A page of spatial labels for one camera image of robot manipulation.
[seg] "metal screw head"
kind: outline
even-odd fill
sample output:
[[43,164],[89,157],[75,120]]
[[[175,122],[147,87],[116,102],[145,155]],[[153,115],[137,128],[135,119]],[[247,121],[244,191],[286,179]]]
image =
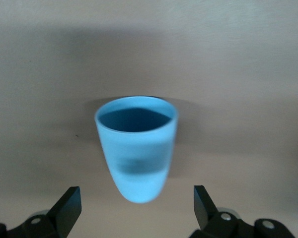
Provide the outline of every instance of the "metal screw head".
[[268,229],[273,229],[273,228],[275,228],[274,224],[273,224],[272,222],[270,222],[270,221],[263,221],[262,224],[263,224],[264,227],[266,227],[266,228],[268,228]]
[[41,221],[41,218],[34,218],[32,221],[31,221],[31,224],[37,224]]
[[230,215],[227,214],[227,213],[222,213],[221,217],[222,217],[223,220],[226,220],[226,221],[232,220],[232,217],[230,217]]

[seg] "cup rim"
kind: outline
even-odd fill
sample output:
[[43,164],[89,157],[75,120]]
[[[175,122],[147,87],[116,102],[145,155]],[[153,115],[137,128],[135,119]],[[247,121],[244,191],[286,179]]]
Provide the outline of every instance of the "cup rim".
[[[159,126],[155,129],[152,129],[152,130],[145,130],[145,131],[121,131],[121,130],[115,130],[115,129],[112,129],[112,128],[109,128],[107,126],[105,126],[100,120],[99,120],[99,115],[102,113],[103,110],[105,110],[107,107],[110,107],[111,105],[119,102],[119,101],[122,101],[122,100],[128,100],[128,99],[131,99],[131,98],[147,98],[147,99],[154,99],[154,100],[158,100],[158,101],[161,101],[162,103],[166,104],[169,106],[169,108],[172,110],[172,113],[173,113],[173,116],[170,118],[170,120],[165,123],[164,125],[162,126]],[[172,105],[170,102],[168,102],[167,100],[164,100],[160,97],[155,97],[155,96],[126,96],[126,97],[121,97],[121,98],[118,98],[118,99],[115,99],[115,100],[112,100],[104,105],[102,105],[95,113],[95,117],[94,117],[95,121],[96,121],[96,125],[97,126],[102,126],[103,128],[106,128],[107,130],[110,130],[112,132],[116,132],[116,133],[123,133],[123,134],[141,134],[141,133],[149,133],[149,132],[154,132],[156,130],[159,130],[163,127],[166,127],[168,126],[169,124],[173,123],[174,121],[176,121],[178,119],[178,110],[177,108]]]

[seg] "plastic cup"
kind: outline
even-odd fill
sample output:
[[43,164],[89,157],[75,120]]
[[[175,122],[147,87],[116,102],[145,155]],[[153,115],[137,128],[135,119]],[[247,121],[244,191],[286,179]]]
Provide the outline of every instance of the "plastic cup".
[[124,97],[103,105],[95,122],[120,193],[135,203],[157,198],[170,169],[177,109],[161,98]]

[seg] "blue cup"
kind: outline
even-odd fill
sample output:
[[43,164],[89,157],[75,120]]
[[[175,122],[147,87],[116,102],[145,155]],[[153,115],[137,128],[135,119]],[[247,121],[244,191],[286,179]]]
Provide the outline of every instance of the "blue cup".
[[135,203],[157,198],[170,169],[177,109],[160,98],[131,96],[103,105],[95,122],[120,193]]

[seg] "gray surface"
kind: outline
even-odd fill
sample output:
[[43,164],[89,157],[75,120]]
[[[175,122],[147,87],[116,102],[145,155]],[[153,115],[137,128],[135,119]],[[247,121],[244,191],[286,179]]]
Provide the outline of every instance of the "gray surface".
[[[160,197],[126,201],[93,114],[113,97],[180,111]],[[81,237],[188,237],[193,185],[298,237],[298,0],[0,1],[0,221],[79,185]]]

